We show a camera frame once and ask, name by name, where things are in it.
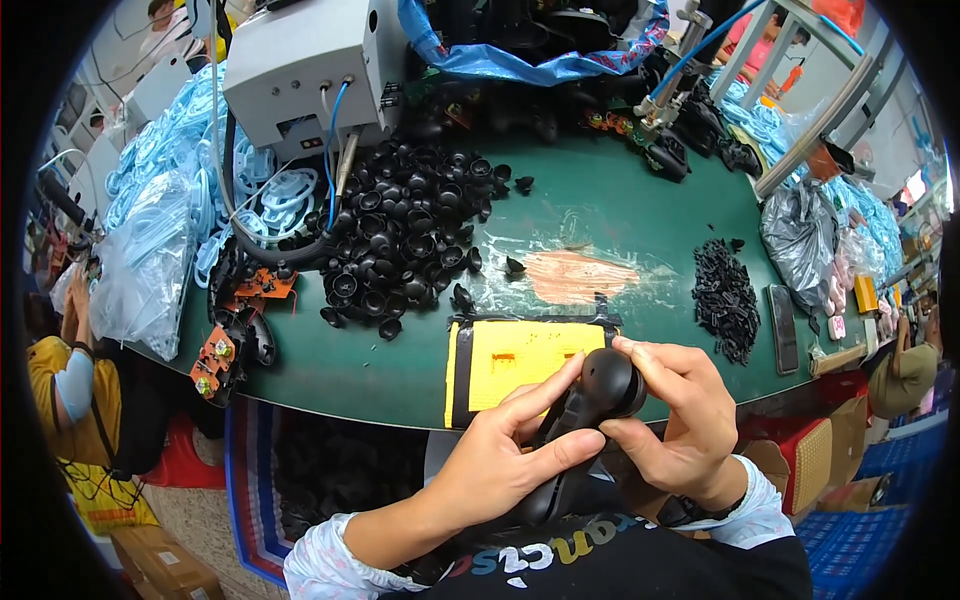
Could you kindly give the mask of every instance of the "orange circuit board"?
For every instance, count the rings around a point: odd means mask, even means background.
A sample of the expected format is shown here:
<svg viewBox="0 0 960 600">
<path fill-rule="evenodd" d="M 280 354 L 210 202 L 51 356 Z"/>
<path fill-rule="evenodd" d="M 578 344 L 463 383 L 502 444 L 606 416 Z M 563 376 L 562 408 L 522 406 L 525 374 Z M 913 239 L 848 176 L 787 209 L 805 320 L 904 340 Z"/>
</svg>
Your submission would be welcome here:
<svg viewBox="0 0 960 600">
<path fill-rule="evenodd" d="M 256 274 L 246 281 L 241 281 L 233 295 L 237 300 L 249 297 L 254 298 L 286 298 L 297 280 L 297 272 L 289 279 L 280 279 L 275 273 L 267 269 L 257 269 Z"/>
<path fill-rule="evenodd" d="M 210 400 L 220 388 L 220 372 L 227 372 L 236 357 L 236 346 L 222 327 L 217 325 L 200 348 L 200 357 L 190 370 L 197 392 Z"/>
<path fill-rule="evenodd" d="M 633 121 L 609 111 L 606 114 L 601 114 L 592 108 L 587 108 L 584 115 L 587 117 L 587 124 L 601 132 L 614 130 L 620 135 L 629 135 L 634 130 Z"/>
</svg>

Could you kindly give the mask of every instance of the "pink adhesive residue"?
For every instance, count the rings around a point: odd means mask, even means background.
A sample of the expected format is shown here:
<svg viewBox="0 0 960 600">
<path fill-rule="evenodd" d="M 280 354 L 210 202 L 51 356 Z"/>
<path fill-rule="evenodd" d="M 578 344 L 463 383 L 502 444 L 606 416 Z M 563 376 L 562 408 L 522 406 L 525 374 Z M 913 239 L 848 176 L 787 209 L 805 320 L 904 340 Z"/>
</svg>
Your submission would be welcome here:
<svg viewBox="0 0 960 600">
<path fill-rule="evenodd" d="M 568 250 L 527 254 L 524 265 L 537 298 L 551 304 L 593 304 L 595 292 L 615 296 L 640 283 L 636 271 Z"/>
</svg>

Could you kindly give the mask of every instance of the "pink shirt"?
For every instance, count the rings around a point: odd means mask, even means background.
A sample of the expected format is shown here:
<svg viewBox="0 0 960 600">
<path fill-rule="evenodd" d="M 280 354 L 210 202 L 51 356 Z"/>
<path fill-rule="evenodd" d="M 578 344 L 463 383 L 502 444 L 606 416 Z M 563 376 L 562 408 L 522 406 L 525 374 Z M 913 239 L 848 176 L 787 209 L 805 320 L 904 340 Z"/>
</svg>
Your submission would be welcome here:
<svg viewBox="0 0 960 600">
<path fill-rule="evenodd" d="M 740 43 L 740 39 L 743 37 L 744 32 L 747 31 L 747 25 L 750 24 L 751 14 L 747 14 L 741 18 L 736 23 L 733 23 L 733 27 L 730 28 L 730 32 L 727 34 L 727 37 L 733 42 L 726 47 L 724 51 L 733 54 L 733 50 L 736 48 L 736 44 Z M 748 71 L 756 75 L 756 72 L 760 70 L 760 67 L 763 66 L 763 62 L 767 60 L 767 55 L 770 54 L 770 51 L 774 47 L 774 42 L 767 41 L 763 37 L 756 43 L 753 50 L 750 51 L 750 56 L 747 57 L 747 62 L 744 66 Z M 737 76 L 737 79 L 741 82 L 746 83 L 746 80 L 742 76 Z"/>
</svg>

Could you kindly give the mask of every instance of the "wristwatch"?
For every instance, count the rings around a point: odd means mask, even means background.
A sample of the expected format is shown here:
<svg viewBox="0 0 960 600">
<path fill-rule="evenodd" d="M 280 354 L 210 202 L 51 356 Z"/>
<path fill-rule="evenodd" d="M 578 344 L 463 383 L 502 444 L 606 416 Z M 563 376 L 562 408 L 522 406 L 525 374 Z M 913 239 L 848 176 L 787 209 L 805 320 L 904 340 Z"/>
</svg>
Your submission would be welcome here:
<svg viewBox="0 0 960 600">
<path fill-rule="evenodd" d="M 657 513 L 657 520 L 663 527 L 680 527 L 702 520 L 722 521 L 740 508 L 746 497 L 747 493 L 744 491 L 740 499 L 729 507 L 719 511 L 707 511 L 688 496 L 672 495 L 666 499 L 663 508 Z"/>
</svg>

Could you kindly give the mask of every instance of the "blue tarp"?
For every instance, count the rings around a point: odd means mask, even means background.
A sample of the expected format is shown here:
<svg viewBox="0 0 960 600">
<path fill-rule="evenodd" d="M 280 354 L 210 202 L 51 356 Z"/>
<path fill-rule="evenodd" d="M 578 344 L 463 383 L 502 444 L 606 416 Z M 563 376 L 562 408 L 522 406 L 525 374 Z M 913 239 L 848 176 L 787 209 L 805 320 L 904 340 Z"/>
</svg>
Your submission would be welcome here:
<svg viewBox="0 0 960 600">
<path fill-rule="evenodd" d="M 670 21 L 666 0 L 653 0 L 650 20 L 639 39 L 627 41 L 628 50 L 568 52 L 534 66 L 489 44 L 462 44 L 447 49 L 430 27 L 420 0 L 399 0 L 397 12 L 403 32 L 417 54 L 438 70 L 467 79 L 494 79 L 550 87 L 596 75 L 623 75 L 635 69 L 666 36 Z"/>
</svg>

